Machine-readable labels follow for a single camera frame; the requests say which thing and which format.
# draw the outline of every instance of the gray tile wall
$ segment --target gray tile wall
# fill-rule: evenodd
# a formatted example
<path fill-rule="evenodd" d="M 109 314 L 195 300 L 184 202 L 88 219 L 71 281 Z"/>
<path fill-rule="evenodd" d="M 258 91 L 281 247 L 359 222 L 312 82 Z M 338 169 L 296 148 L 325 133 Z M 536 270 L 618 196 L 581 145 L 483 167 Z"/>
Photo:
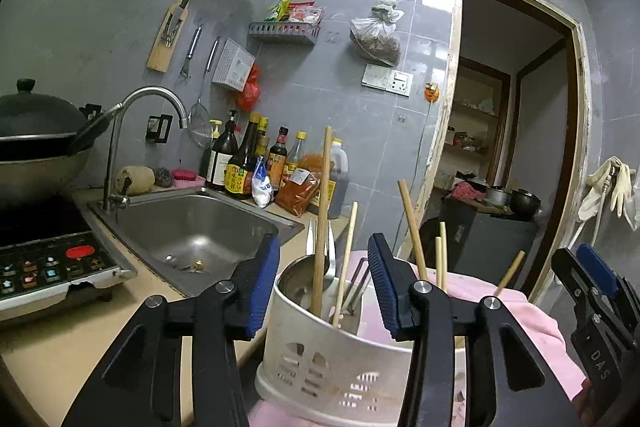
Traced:
<path fill-rule="evenodd" d="M 397 180 L 408 181 L 417 168 L 414 197 L 420 187 L 440 103 L 431 107 L 423 96 L 427 81 L 442 82 L 449 48 L 451 15 L 400 0 L 406 15 L 398 23 L 402 44 L 400 68 L 414 73 L 410 98 L 362 87 L 366 61 L 356 56 L 349 21 L 369 16 L 376 0 L 315 0 L 327 8 L 318 44 L 313 49 L 263 45 L 258 63 L 264 68 L 258 109 L 271 117 L 271 139 L 280 125 L 308 132 L 308 149 L 319 149 L 324 127 L 333 126 L 349 155 L 348 203 L 358 201 L 359 232 L 355 247 L 366 248 L 372 232 L 394 241 L 402 215 Z M 593 81 L 593 132 L 590 164 L 600 153 L 600 75 L 591 21 L 583 0 L 550 0 L 584 24 Z M 418 144 L 423 136 L 422 153 Z M 343 213 L 348 214 L 350 204 Z M 405 224 L 400 225 L 403 237 Z"/>
<path fill-rule="evenodd" d="M 190 108 L 196 102 L 202 73 L 216 35 L 246 44 L 251 20 L 261 20 L 276 0 L 191 0 L 190 16 L 166 74 L 148 70 L 146 61 L 166 10 L 174 0 L 2 0 L 0 3 L 0 94 L 13 92 L 22 76 L 37 79 L 39 92 L 76 105 L 111 107 L 132 90 L 152 84 L 173 89 Z M 191 78 L 178 72 L 191 36 L 204 29 L 191 63 Z M 226 92 L 207 88 L 203 96 L 212 118 L 226 117 Z M 201 151 L 174 125 L 166 145 L 144 142 L 150 114 L 173 109 L 162 98 L 135 103 L 124 121 L 118 165 L 164 164 L 196 169 Z M 108 136 L 101 137 L 78 186 L 102 185 Z"/>
<path fill-rule="evenodd" d="M 632 169 L 640 162 L 640 0 L 585 0 L 602 68 L 604 124 L 602 159 L 618 156 Z M 640 289 L 640 232 L 605 209 L 596 250 L 613 270 Z M 586 226 L 591 237 L 593 224 Z M 566 292 L 551 312 L 565 337 L 575 330 L 573 301 Z"/>

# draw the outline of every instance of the kitchen sink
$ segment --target kitchen sink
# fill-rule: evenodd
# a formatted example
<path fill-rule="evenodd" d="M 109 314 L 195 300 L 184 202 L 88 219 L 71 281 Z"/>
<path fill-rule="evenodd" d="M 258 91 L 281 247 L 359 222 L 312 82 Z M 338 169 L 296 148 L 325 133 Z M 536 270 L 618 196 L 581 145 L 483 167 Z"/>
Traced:
<path fill-rule="evenodd" d="M 92 211 L 135 255 L 186 296 L 231 277 L 266 233 L 282 244 L 304 225 L 207 188 L 134 196 L 124 208 Z"/>

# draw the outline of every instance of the lid handle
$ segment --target lid handle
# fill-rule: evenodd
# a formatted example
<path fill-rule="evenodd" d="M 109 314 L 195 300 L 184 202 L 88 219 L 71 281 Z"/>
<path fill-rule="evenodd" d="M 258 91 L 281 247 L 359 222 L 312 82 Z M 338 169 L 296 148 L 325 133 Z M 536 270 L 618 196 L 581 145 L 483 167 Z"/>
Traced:
<path fill-rule="evenodd" d="M 15 83 L 15 87 L 18 88 L 18 92 L 31 92 L 33 86 L 36 85 L 36 81 L 32 78 L 21 78 Z"/>

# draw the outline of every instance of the plastic jug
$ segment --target plastic jug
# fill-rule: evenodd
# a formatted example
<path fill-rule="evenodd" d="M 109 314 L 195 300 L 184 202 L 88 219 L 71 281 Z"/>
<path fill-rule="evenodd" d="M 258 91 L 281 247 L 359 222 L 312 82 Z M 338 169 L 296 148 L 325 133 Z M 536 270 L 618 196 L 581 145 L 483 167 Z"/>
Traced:
<path fill-rule="evenodd" d="M 349 187 L 349 163 L 347 153 L 342 150 L 342 140 L 334 138 L 331 143 L 331 161 L 334 167 L 329 173 L 329 219 L 335 219 L 340 216 L 344 196 L 347 194 Z M 320 207 L 320 191 L 316 192 L 307 210 L 314 214 L 318 214 Z"/>

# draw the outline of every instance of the red plastic bag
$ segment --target red plastic bag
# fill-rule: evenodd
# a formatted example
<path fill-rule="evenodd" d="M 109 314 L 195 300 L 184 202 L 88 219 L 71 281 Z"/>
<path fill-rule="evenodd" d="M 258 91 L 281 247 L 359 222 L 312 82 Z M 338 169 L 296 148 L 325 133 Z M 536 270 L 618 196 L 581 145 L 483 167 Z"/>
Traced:
<path fill-rule="evenodd" d="M 262 89 L 260 89 L 258 85 L 258 76 L 260 76 L 260 68 L 254 64 L 244 84 L 244 89 L 238 93 L 238 97 L 236 98 L 236 103 L 242 111 L 253 110 L 260 98 Z"/>

